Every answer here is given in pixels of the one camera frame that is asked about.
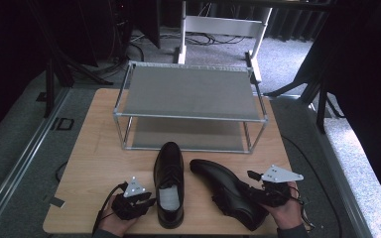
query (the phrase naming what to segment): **hand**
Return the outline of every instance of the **hand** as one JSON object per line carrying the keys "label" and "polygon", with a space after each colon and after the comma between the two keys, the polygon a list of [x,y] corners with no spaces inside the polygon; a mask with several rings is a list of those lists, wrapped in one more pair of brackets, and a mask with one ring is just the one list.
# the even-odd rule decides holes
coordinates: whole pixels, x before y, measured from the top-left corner
{"label": "hand", "polygon": [[98,228],[101,230],[108,231],[113,235],[122,237],[125,232],[137,222],[138,218],[131,220],[122,220],[120,219],[111,208],[113,200],[116,196],[110,197],[107,208],[103,211],[103,219],[100,220]]}
{"label": "hand", "polygon": [[[296,187],[296,183],[289,181],[290,187]],[[298,192],[290,188],[292,197],[298,197]],[[302,206],[294,199],[289,199],[286,204],[278,207],[271,207],[261,204],[274,217],[278,228],[287,230],[299,226],[303,223],[301,209]]]}

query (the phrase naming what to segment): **dress shoe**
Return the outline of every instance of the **dress shoe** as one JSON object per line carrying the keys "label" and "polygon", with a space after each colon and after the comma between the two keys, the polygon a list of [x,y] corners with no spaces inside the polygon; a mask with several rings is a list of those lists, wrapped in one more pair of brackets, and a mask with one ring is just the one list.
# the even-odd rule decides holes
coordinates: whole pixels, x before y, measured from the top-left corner
{"label": "dress shoe", "polygon": [[231,170],[215,162],[200,159],[190,161],[190,170],[206,179],[213,191],[212,200],[224,215],[236,218],[251,231],[264,222],[268,211],[238,189],[243,181]]}
{"label": "dress shoe", "polygon": [[166,143],[154,165],[154,185],[160,225],[173,229],[184,221],[184,160],[179,146]]}

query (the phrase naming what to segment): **wire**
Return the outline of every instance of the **wire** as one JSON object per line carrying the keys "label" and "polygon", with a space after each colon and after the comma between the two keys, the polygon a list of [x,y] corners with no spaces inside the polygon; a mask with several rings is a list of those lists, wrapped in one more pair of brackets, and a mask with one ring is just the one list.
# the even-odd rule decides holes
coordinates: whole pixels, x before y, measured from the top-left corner
{"label": "wire", "polygon": [[202,10],[200,10],[199,14],[197,14],[199,17],[202,15],[202,12],[206,7],[208,7],[208,10],[206,10],[205,17],[208,16],[209,10],[211,8],[211,3],[206,3],[205,6],[203,6]]}
{"label": "wire", "polygon": [[[109,6],[109,11],[110,11],[110,13],[112,13],[113,10],[112,10],[112,7],[111,7],[110,0],[107,0],[107,3],[108,3],[108,6]],[[112,46],[111,46],[111,49],[110,49],[109,56],[107,57],[108,60],[111,58],[111,56],[113,55],[113,52],[114,52],[114,46],[115,46],[115,43],[116,43],[116,32],[117,32],[116,24],[114,23],[114,19],[113,19],[113,14],[111,14],[111,16],[112,16],[111,21],[112,21],[112,24],[113,24],[113,40],[112,40]]]}
{"label": "wire", "polygon": [[338,118],[345,118],[344,115],[341,115],[338,110],[336,110],[335,106],[333,105],[333,103],[330,101],[329,97],[326,96],[326,102],[327,104],[329,104],[329,107],[330,109],[332,110],[333,114],[335,114],[336,117]]}
{"label": "wire", "polygon": [[63,162],[63,164],[61,164],[57,171],[55,172],[55,178],[57,179],[58,182],[61,182],[61,179],[60,179],[60,172],[61,172],[61,169],[66,166],[67,162]]}
{"label": "wire", "polygon": [[140,40],[141,38],[146,38],[146,37],[145,37],[145,35],[141,35],[141,36],[135,37],[135,39],[130,40],[129,43],[136,42],[136,41]]}
{"label": "wire", "polygon": [[114,71],[113,73],[111,73],[111,74],[109,74],[109,75],[107,75],[107,76],[101,77],[101,78],[108,78],[108,77],[111,77],[111,76],[113,76],[114,74],[118,73],[118,72],[121,71],[121,70],[125,71],[126,69],[123,68],[123,67],[121,67],[121,68],[117,69],[116,71]]}
{"label": "wire", "polygon": [[100,221],[105,219],[105,218],[107,218],[107,217],[109,217],[109,216],[111,216],[111,215],[113,215],[113,214],[114,214],[114,211],[112,213],[110,213],[110,214],[107,214],[107,215],[101,217]]}
{"label": "wire", "polygon": [[138,51],[140,52],[140,55],[141,55],[141,61],[144,61],[144,52],[142,51],[142,49],[133,43],[129,43],[129,46],[132,46],[132,47],[138,49]]}
{"label": "wire", "polygon": [[117,185],[110,191],[110,193],[107,195],[106,200],[104,201],[103,205],[101,206],[101,209],[100,209],[100,210],[104,210],[104,208],[106,208],[106,205],[107,205],[107,203],[109,203],[109,200],[110,200],[111,196],[113,195],[113,193],[114,193],[117,189],[120,188],[120,186],[121,186],[121,184],[117,184]]}
{"label": "wire", "polygon": [[[230,40],[227,41],[219,41],[215,38],[215,36],[206,34],[206,33],[190,33],[188,34],[190,37],[186,37],[186,40],[189,44],[192,45],[198,45],[198,46],[212,46],[212,45],[225,45],[225,44],[238,44],[242,42],[245,38],[241,38],[239,41],[233,42],[233,40],[240,38],[240,37],[233,37]],[[205,37],[206,42],[193,39],[191,37]]]}
{"label": "wire", "polygon": [[[81,71],[78,71],[76,68],[74,67],[70,67],[69,68],[72,72],[74,72],[72,74],[72,76],[76,79],[87,79],[88,76],[87,75],[84,75]],[[96,74],[98,76],[101,76],[105,73],[109,73],[109,72],[114,72],[113,74],[116,74],[117,72],[119,72],[119,70],[123,69],[122,68],[122,61],[118,60],[118,59],[115,59],[114,60],[114,65],[111,65],[111,66],[108,66],[108,67],[105,67],[105,68],[102,68],[102,69],[97,69],[97,70],[90,70],[90,72],[92,72],[93,74]]]}
{"label": "wire", "polygon": [[233,4],[233,6],[230,7],[231,16],[236,19],[237,18],[237,12],[236,12],[236,6]]}
{"label": "wire", "polygon": [[327,201],[329,202],[329,205],[330,205],[330,207],[331,207],[331,209],[332,209],[332,211],[333,211],[333,214],[335,215],[335,219],[336,219],[336,222],[337,222],[337,224],[338,224],[338,229],[339,229],[339,231],[338,231],[338,235],[339,235],[339,237],[342,237],[342,227],[341,227],[341,220],[339,219],[339,216],[337,215],[337,213],[336,213],[336,208],[335,208],[335,206],[333,205],[333,203],[332,203],[332,201],[331,201],[331,199],[330,199],[330,197],[329,197],[329,194],[326,192],[326,190],[324,189],[324,185],[323,185],[323,183],[321,182],[321,180],[320,180],[320,178],[319,178],[319,176],[318,176],[318,173],[315,171],[315,169],[314,169],[314,166],[312,165],[312,163],[309,161],[309,159],[308,159],[308,157],[306,156],[306,154],[302,151],[302,149],[300,149],[300,147],[295,143],[295,142],[293,142],[292,140],[290,140],[288,137],[285,137],[285,136],[283,136],[283,135],[281,135],[281,137],[283,138],[283,139],[286,139],[288,142],[290,142],[301,154],[302,154],[302,156],[305,158],[305,160],[306,160],[306,162],[308,163],[308,165],[311,167],[311,169],[312,169],[312,172],[315,174],[315,176],[316,176],[316,178],[317,178],[317,181],[319,182],[319,185],[320,185],[320,187],[321,187],[321,189],[322,189],[322,191],[323,191],[323,193],[324,193],[324,195],[326,196],[326,199],[327,199]]}
{"label": "wire", "polygon": [[313,223],[311,223],[309,221],[308,217],[306,216],[306,211],[305,211],[305,205],[306,204],[304,201],[301,200],[299,190],[293,186],[289,186],[289,188],[291,188],[297,192],[297,194],[298,194],[297,197],[290,196],[290,199],[295,200],[296,202],[298,202],[302,206],[300,209],[302,219],[305,221],[306,224],[308,224],[311,227],[311,229],[309,229],[308,231],[313,231],[316,227]]}

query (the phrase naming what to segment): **white bracket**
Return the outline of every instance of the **white bracket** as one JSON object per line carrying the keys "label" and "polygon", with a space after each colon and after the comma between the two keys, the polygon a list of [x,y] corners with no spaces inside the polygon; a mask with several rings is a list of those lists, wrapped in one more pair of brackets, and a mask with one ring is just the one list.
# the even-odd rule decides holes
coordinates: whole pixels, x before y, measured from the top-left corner
{"label": "white bracket", "polygon": [[128,187],[126,187],[125,192],[123,193],[124,197],[130,197],[138,194],[142,194],[145,192],[145,188],[143,188],[135,177],[132,177],[131,181],[128,183]]}
{"label": "white bracket", "polygon": [[[257,56],[268,21],[271,16],[272,8],[266,8],[266,12],[262,14],[259,21],[248,21],[238,19],[212,18],[187,15],[187,1],[182,2],[182,19],[181,19],[181,45],[179,48],[178,63],[185,63],[186,59],[186,34],[187,32],[208,33],[217,35],[240,36],[255,38],[256,42],[253,51],[249,53],[252,67],[259,67]],[[255,78],[261,81],[260,73],[255,71]]]}
{"label": "white bracket", "polygon": [[261,176],[262,180],[271,181],[271,182],[285,182],[285,181],[295,181],[303,180],[302,175],[287,171],[283,168],[272,165],[267,172]]}

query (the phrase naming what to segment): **wooden tabletop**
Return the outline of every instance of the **wooden tabletop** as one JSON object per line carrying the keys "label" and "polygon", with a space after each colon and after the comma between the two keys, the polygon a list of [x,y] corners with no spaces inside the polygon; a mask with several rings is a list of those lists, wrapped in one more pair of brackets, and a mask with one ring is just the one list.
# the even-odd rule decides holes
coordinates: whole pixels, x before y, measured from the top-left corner
{"label": "wooden tabletop", "polygon": [[[136,177],[155,196],[153,167],[158,151],[122,150],[113,108],[117,89],[99,89],[95,93],[81,131],[70,155],[63,178],[55,194],[64,201],[59,208],[51,205],[44,229],[51,234],[91,233],[98,210],[117,184]],[[176,229],[165,229],[157,219],[155,204],[128,231],[129,234],[275,234],[271,216],[251,232],[235,218],[225,216],[211,200],[212,192],[190,170],[192,159],[222,164],[241,180],[260,187],[247,171],[264,173],[271,165],[290,170],[271,104],[264,98],[269,124],[252,154],[183,152],[185,162],[185,220]]]}

